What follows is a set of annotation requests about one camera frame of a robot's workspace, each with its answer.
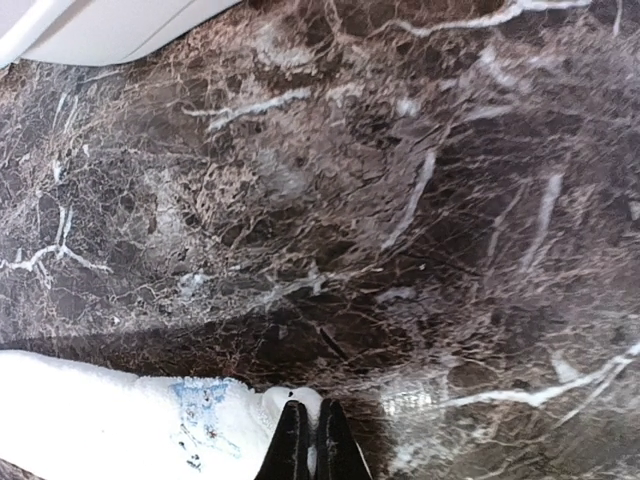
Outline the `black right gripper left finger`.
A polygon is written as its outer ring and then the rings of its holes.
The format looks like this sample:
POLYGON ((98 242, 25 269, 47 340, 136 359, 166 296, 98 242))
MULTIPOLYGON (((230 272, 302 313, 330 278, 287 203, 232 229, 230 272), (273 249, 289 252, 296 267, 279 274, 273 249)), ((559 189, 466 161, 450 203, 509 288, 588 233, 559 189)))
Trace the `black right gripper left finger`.
POLYGON ((308 414, 299 401, 288 401, 280 415, 256 480, 310 480, 308 414))

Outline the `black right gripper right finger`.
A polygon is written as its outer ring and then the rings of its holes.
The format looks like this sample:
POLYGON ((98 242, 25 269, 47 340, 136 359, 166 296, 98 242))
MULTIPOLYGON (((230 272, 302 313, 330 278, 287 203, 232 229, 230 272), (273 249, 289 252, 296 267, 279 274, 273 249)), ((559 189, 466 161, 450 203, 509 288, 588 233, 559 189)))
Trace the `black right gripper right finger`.
POLYGON ((324 399, 321 403, 316 449, 316 479, 372 480, 370 469, 338 400, 324 399))

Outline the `cream white embroidered towel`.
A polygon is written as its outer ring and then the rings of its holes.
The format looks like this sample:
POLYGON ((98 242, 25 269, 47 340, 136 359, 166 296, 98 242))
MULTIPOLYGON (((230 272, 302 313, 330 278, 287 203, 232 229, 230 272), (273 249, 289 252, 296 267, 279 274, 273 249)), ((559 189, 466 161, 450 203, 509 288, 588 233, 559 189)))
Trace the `cream white embroidered towel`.
POLYGON ((1 353, 1 458, 42 479, 252 479, 284 405, 315 390, 153 377, 1 353))

